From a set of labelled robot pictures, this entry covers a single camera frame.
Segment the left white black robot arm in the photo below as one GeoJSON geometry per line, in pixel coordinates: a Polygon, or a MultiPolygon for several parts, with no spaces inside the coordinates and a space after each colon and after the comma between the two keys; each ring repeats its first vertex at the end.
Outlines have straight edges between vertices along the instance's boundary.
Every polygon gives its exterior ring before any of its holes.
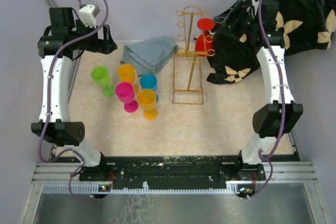
{"type": "Polygon", "coordinates": [[[109,167],[101,162],[102,154],[85,139],[85,126],[73,122],[69,112],[69,80],[74,52],[90,51],[110,54],[117,49],[110,27],[97,25],[99,7],[83,5],[74,19],[72,8],[50,8],[51,25],[38,42],[43,68],[43,102],[37,123],[31,131],[42,140],[75,153],[82,163],[91,167],[98,180],[108,177],[109,167]]]}

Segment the pink plastic wine glass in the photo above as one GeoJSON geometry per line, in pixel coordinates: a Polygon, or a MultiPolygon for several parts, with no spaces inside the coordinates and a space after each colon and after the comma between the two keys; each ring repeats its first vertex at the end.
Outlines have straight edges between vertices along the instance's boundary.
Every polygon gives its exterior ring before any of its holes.
{"type": "Polygon", "coordinates": [[[128,82],[121,82],[115,87],[117,98],[124,104],[123,108],[128,113],[135,112],[139,105],[134,99],[133,85],[128,82]]]}

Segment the orange plastic wine glass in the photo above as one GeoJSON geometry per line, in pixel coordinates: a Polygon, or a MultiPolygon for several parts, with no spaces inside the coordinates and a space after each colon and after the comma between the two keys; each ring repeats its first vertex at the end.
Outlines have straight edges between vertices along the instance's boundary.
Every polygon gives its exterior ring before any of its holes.
{"type": "Polygon", "coordinates": [[[153,90],[144,89],[138,93],[138,104],[143,110],[143,116],[146,120],[153,121],[158,116],[156,109],[156,94],[153,90]]]}
{"type": "Polygon", "coordinates": [[[122,82],[128,82],[132,84],[134,93],[137,94],[139,91],[139,86],[135,83],[136,80],[136,73],[135,73],[135,68],[131,64],[122,64],[118,70],[117,74],[119,79],[122,82]]]}

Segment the blue plastic wine glass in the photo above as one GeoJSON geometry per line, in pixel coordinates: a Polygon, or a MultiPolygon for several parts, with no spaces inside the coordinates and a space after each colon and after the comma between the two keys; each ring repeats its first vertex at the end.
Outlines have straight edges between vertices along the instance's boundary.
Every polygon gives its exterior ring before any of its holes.
{"type": "Polygon", "coordinates": [[[140,86],[141,89],[150,89],[152,91],[154,91],[155,95],[156,95],[156,102],[159,101],[159,96],[157,95],[157,77],[154,74],[151,73],[147,73],[144,74],[141,78],[140,78],[140,86]]]}

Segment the red plastic wine glass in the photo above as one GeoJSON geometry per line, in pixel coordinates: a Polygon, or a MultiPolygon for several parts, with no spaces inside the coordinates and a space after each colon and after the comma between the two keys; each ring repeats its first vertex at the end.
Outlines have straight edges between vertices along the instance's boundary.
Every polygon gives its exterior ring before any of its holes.
{"type": "Polygon", "coordinates": [[[196,39],[195,51],[200,57],[212,57],[215,50],[210,31],[215,27],[215,23],[210,18],[201,18],[197,22],[197,27],[202,31],[202,34],[196,39]]]}

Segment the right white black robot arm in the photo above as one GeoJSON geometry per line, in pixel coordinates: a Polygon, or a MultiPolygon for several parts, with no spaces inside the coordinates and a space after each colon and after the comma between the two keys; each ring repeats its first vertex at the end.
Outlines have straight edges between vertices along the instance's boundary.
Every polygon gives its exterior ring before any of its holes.
{"type": "Polygon", "coordinates": [[[295,102],[287,80],[284,36],[276,27],[278,9],[278,2],[272,0],[250,6],[238,0],[225,18],[233,37],[246,35],[257,49],[265,89],[265,105],[253,115],[255,133],[241,151],[242,162],[234,167],[242,180],[253,174],[252,165],[270,159],[282,136],[291,132],[303,114],[303,106],[295,102]]]}

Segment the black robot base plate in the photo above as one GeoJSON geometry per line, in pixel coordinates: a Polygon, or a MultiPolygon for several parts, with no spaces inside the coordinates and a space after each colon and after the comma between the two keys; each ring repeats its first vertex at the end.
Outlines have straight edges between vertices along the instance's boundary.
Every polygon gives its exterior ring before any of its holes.
{"type": "Polygon", "coordinates": [[[83,167],[81,182],[112,183],[113,189],[225,189],[230,181],[252,184],[265,180],[262,164],[243,163],[235,156],[103,157],[98,166],[83,167]]]}

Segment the green plastic wine glass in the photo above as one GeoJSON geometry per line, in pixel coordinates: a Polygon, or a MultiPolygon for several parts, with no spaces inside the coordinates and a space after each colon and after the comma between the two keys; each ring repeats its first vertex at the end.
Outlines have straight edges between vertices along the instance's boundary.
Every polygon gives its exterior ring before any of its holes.
{"type": "Polygon", "coordinates": [[[111,76],[108,68],[106,68],[105,66],[97,66],[91,71],[90,75],[97,85],[103,87],[102,93],[104,96],[114,96],[115,87],[110,84],[111,76]]]}

